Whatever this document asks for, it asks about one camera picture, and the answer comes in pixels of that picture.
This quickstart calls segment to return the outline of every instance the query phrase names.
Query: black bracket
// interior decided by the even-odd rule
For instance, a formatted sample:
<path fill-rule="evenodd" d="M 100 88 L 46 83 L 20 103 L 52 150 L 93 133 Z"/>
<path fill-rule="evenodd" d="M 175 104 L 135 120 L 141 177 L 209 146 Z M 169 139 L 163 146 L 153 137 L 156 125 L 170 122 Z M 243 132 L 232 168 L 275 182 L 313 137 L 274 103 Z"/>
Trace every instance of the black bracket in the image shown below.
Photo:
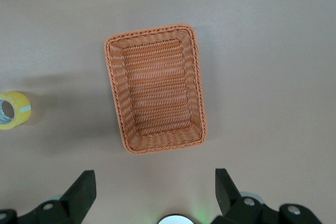
<path fill-rule="evenodd" d="M 26 215 L 0 210 L 0 224 L 81 224 L 96 199 L 94 171 L 86 170 L 59 200 L 42 203 Z"/>
<path fill-rule="evenodd" d="M 322 224 L 308 208 L 284 204 L 279 212 L 252 197 L 242 197 L 226 169 L 216 169 L 216 198 L 223 216 L 212 224 Z"/>

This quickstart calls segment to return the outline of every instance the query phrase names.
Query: wicker basket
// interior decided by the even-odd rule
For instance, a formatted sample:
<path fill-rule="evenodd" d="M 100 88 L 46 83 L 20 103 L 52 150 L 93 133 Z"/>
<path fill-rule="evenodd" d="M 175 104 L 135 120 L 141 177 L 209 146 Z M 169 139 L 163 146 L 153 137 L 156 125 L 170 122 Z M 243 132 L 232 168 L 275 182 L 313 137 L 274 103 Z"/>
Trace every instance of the wicker basket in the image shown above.
<path fill-rule="evenodd" d="M 124 147 L 133 154 L 200 145 L 206 118 L 194 29 L 111 36 L 105 56 Z"/>

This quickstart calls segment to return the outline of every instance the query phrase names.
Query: screw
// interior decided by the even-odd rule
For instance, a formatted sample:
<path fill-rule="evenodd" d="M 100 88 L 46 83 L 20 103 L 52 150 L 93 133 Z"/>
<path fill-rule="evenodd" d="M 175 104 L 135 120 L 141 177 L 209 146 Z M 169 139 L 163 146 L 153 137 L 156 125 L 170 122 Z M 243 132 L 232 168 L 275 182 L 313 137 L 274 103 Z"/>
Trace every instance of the screw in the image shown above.
<path fill-rule="evenodd" d="M 290 211 L 294 215 L 300 215 L 301 214 L 300 209 L 297 208 L 296 206 L 288 206 L 287 209 L 288 209 L 288 211 Z"/>
<path fill-rule="evenodd" d="M 43 210 L 44 210 L 44 211 L 45 211 L 45 210 L 49 210 L 49 209 L 51 209 L 53 206 L 54 206 L 53 203 L 48 203 L 48 204 L 46 204 L 46 205 L 43 206 Z"/>
<path fill-rule="evenodd" d="M 251 206 L 251 207 L 255 205 L 254 200 L 252 200 L 252 199 L 250 199 L 250 198 L 246 198 L 246 199 L 244 199 L 244 203 L 245 203 L 246 205 L 248 205 L 248 206 Z"/>
<path fill-rule="evenodd" d="M 0 220 L 3 220 L 7 217 L 7 214 L 4 212 L 2 214 L 0 214 Z"/>

